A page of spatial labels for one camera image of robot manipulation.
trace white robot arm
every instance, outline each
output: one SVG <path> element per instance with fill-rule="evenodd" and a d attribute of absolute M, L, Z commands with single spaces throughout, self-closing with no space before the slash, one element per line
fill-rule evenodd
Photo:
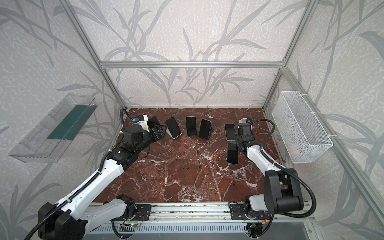
<path fill-rule="evenodd" d="M 148 117 L 146 115 L 140 117 L 136 124 L 123 132 L 124 145 L 110 150 L 98 170 L 54 205 L 46 203 L 40 208 L 39 224 L 27 235 L 26 240 L 37 230 L 38 236 L 44 240 L 80 240 L 85 234 L 111 219 L 134 217 L 136 213 L 134 200 L 124 195 L 117 196 L 91 212 L 86 209 L 104 188 L 137 160 L 142 150 L 165 136 L 165 130 L 162 128 L 164 126 L 156 125 L 149 129 Z M 287 172 L 262 149 L 262 144 L 254 141 L 251 125 L 239 123 L 236 142 L 239 150 L 244 152 L 264 174 L 265 193 L 245 200 L 246 215 L 252 216 L 254 212 L 276 214 L 301 210 L 303 200 L 300 184 L 295 177 L 290 177 L 297 173 L 294 169 L 289 169 Z M 281 184 L 288 187 L 282 190 Z"/>

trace phone screen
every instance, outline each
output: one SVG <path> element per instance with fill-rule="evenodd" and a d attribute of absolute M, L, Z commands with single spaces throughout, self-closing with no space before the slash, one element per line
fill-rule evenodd
<path fill-rule="evenodd" d="M 235 125 L 233 124 L 225 125 L 225 136 L 227 138 L 227 141 L 236 140 Z"/>
<path fill-rule="evenodd" d="M 177 124 L 176 119 L 174 117 L 171 117 L 170 119 L 166 120 L 166 125 L 172 138 L 177 138 L 181 135 L 179 125 Z"/>
<path fill-rule="evenodd" d="M 160 125 L 156 116 L 153 116 L 150 119 L 148 119 L 147 124 L 149 128 L 153 128 L 156 125 Z"/>
<path fill-rule="evenodd" d="M 239 163 L 237 145 L 234 143 L 228 143 L 227 163 L 229 163 L 229 164 L 238 164 Z"/>
<path fill-rule="evenodd" d="M 200 124 L 199 137 L 204 138 L 205 140 L 209 139 L 209 133 L 211 131 L 211 121 L 202 119 Z"/>
<path fill-rule="evenodd" d="M 196 117 L 186 117 L 185 126 L 187 127 L 187 136 L 197 135 Z"/>

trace aluminum frame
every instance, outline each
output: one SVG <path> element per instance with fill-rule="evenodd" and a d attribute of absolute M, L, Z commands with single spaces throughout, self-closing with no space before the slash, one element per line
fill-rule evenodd
<path fill-rule="evenodd" d="M 71 24 L 73 25 L 74 29 L 76 30 L 77 34 L 79 35 L 80 39 L 84 43 L 86 49 L 88 50 L 89 54 L 91 55 L 92 60 L 96 64 L 96 67 L 100 71 L 101 75 L 103 76 L 105 82 L 107 83 L 107 86 L 111 89 L 113 95 L 119 102 L 119 104 L 122 107 L 125 107 L 125 104 L 120 97 L 118 91 L 116 90 L 113 82 L 109 78 L 109 76 L 106 74 L 105 69 L 106 68 L 175 68 L 175 67 L 182 67 L 182 68 L 279 68 L 278 74 L 275 77 L 275 80 L 269 90 L 269 93 L 267 95 L 267 98 L 264 102 L 263 109 L 266 108 L 268 103 L 271 100 L 272 94 L 276 90 L 280 80 L 281 76 L 285 75 L 291 84 L 291 86 L 299 91 L 301 94 L 305 94 L 304 89 L 302 86 L 298 83 L 296 78 L 292 75 L 292 73 L 285 68 L 287 63 L 289 62 L 295 48 L 297 47 L 297 44 L 299 40 L 301 39 L 303 32 L 305 31 L 305 28 L 307 27 L 313 12 L 316 8 L 316 5 L 318 4 L 319 0 L 309 0 L 306 6 L 306 9 L 303 13 L 303 17 L 299 23 L 299 26 L 296 29 L 296 32 L 292 38 L 292 41 L 288 47 L 287 53 L 282 61 L 278 62 L 101 62 L 96 54 L 95 49 L 93 48 L 89 38 L 87 37 L 84 29 L 82 28 L 74 10 L 71 7 L 71 4 L 68 0 L 59 0 L 61 7 L 63 9 L 63 12 L 67 15 L 68 19 L 70 20 Z M 307 96 L 304 96 L 308 104 L 313 108 L 314 111 L 317 111 L 318 109 L 313 104 L 312 100 L 308 98 Z M 330 125 L 327 123 L 325 118 L 319 114 L 319 121 L 325 128 L 325 130 L 329 134 L 334 134 L 333 129 L 330 127 Z M 356 187 L 359 188 L 359 190 L 362 193 L 362 196 L 366 200 L 367 204 L 372 208 L 374 214 L 379 219 L 381 224 L 384 226 L 384 201 L 383 198 L 380 197 L 377 190 L 373 187 L 370 180 L 365 176 L 365 174 L 362 172 L 361 168 L 357 165 L 353 157 L 350 155 L 344 144 L 341 142 L 341 140 L 337 137 L 333 137 L 333 151 L 335 152 L 336 156 L 338 157 L 339 161 L 341 162 L 344 169 L 347 171 L 349 176 L 352 178 L 353 182 L 355 183 Z"/>
<path fill-rule="evenodd" d="M 112 83 L 111 79 L 105 72 L 105 70 L 100 66 L 100 59 L 97 56 L 95 48 L 92 46 L 91 41 L 89 40 L 87 34 L 85 33 L 85 30 L 83 29 L 79 19 L 76 16 L 76 13 L 74 12 L 72 5 L 68 0 L 59 0 L 59 3 L 61 5 L 61 8 L 63 10 L 63 13 L 67 16 L 68 20 L 72 24 L 73 28 L 75 29 L 76 33 L 79 35 L 79 38 L 83 42 L 85 48 L 87 49 L 89 55 L 91 56 L 91 59 L 96 65 L 96 68 L 99 70 L 100 75 L 103 77 L 104 81 L 106 82 L 109 89 L 112 91 L 113 96 L 115 96 L 116 100 L 120 104 L 122 108 L 125 108 L 124 101 L 122 100 L 121 96 L 119 95 L 119 92 L 115 88 L 115 85 Z"/>
<path fill-rule="evenodd" d="M 317 222 L 304 222 L 309 240 L 324 240 Z"/>
<path fill-rule="evenodd" d="M 287 63 L 289 62 L 289 60 L 291 59 L 292 54 L 295 51 L 297 44 L 299 43 L 301 37 L 303 36 L 303 33 L 304 33 L 305 29 L 307 28 L 308 23 L 309 23 L 310 19 L 312 18 L 312 15 L 313 15 L 314 10 L 315 10 L 318 3 L 319 3 L 319 0 L 309 0 L 308 1 L 307 6 L 306 6 L 304 13 L 303 13 L 303 17 L 301 18 L 300 23 L 296 29 L 296 32 L 293 35 L 293 38 L 292 38 L 292 41 L 288 47 L 287 53 L 285 54 L 285 56 L 282 60 L 282 62 L 283 62 L 282 67 L 285 67 L 287 65 Z M 279 69 L 279 72 L 276 75 L 275 80 L 273 81 L 272 87 L 268 92 L 268 95 L 267 95 L 265 102 L 264 102 L 264 105 L 263 105 L 263 109 L 265 109 L 266 106 L 268 105 L 268 103 L 271 101 L 272 93 L 277 88 L 277 86 L 280 82 L 280 78 L 281 78 L 281 69 Z"/>
<path fill-rule="evenodd" d="M 102 68 L 281 68 L 282 62 L 107 61 Z"/>
<path fill-rule="evenodd" d="M 231 220 L 228 202 L 146 202 L 137 204 L 151 204 L 151 215 L 146 223 L 192 223 L 192 222 L 255 222 L 255 220 Z M 92 203 L 87 211 L 102 205 Z M 304 201 L 301 211 L 292 213 L 302 214 L 310 209 L 308 202 Z M 273 222 L 316 222 L 313 215 L 306 218 L 292 218 L 276 214 Z"/>
<path fill-rule="evenodd" d="M 288 83 L 291 87 L 299 91 L 304 97 L 305 101 L 308 103 L 312 111 L 320 112 L 319 109 L 315 106 L 313 101 L 308 95 L 306 95 L 305 90 L 299 84 L 296 77 L 293 73 L 288 69 L 283 67 L 282 74 L 286 77 Z M 321 113 L 316 113 L 319 119 L 319 122 L 324 127 L 325 131 L 330 135 L 336 135 L 335 131 L 329 125 L 327 120 Z M 351 177 L 353 183 L 360 190 L 362 197 L 367 202 L 369 207 L 371 207 L 373 213 L 378 218 L 381 225 L 384 227 L 384 200 L 380 196 L 379 192 L 372 185 L 372 182 L 369 178 L 364 174 L 362 169 L 357 164 L 356 160 L 349 153 L 348 149 L 345 147 L 341 139 L 337 136 L 330 136 L 333 141 L 332 150 L 339 159 L 341 165 L 344 167 L 345 171 Z"/>

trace cable tie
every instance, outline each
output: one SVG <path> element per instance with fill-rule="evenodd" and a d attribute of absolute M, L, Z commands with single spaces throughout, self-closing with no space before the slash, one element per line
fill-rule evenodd
<path fill-rule="evenodd" d="M 67 202 L 69 203 L 69 202 L 71 201 L 71 200 L 70 200 L 70 197 L 69 197 L 68 195 L 65 196 L 65 197 L 64 197 L 64 201 L 67 201 Z"/>

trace red wire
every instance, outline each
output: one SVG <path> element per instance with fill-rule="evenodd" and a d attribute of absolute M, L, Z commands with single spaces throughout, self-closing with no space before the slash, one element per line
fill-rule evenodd
<path fill-rule="evenodd" d="M 267 214 L 265 214 L 265 220 L 262 222 L 263 225 L 266 223 L 266 217 L 267 217 Z"/>
<path fill-rule="evenodd" d="M 141 212 L 137 212 L 137 213 L 135 213 L 135 214 L 141 214 L 141 215 L 143 216 L 143 219 L 141 220 L 141 223 L 140 223 L 140 225 L 139 225 L 139 226 L 141 226 L 141 224 L 143 224 L 143 222 L 144 222 L 144 214 L 141 213 Z"/>

